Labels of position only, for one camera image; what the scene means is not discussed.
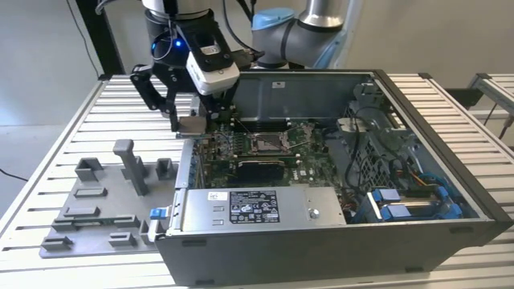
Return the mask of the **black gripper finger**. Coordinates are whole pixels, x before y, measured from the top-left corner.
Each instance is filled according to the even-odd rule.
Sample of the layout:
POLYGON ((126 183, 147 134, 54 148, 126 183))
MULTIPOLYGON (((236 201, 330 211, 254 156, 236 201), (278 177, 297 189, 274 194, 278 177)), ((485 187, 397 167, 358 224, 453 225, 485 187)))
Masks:
POLYGON ((179 130, 179 118, 177 115, 175 99, 179 86, 174 68, 162 63, 154 63, 151 65, 138 64, 133 68, 130 80, 149 109, 153 111, 159 110, 169 117, 171 130, 177 132, 179 130), (166 97, 162 96, 154 86, 154 76, 167 87, 166 97))
POLYGON ((214 116, 215 113, 230 110, 236 93, 237 86, 233 86, 229 90, 199 96, 202 105, 210 117, 214 116))

